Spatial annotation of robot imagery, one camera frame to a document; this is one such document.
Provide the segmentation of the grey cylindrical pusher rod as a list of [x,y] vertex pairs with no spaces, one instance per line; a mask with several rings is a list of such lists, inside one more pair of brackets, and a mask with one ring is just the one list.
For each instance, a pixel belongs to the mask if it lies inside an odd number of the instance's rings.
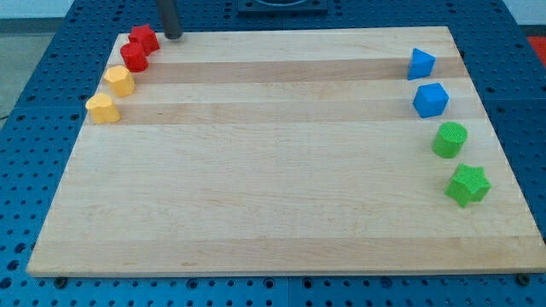
[[183,29],[176,0],[156,0],[164,35],[169,40],[182,37]]

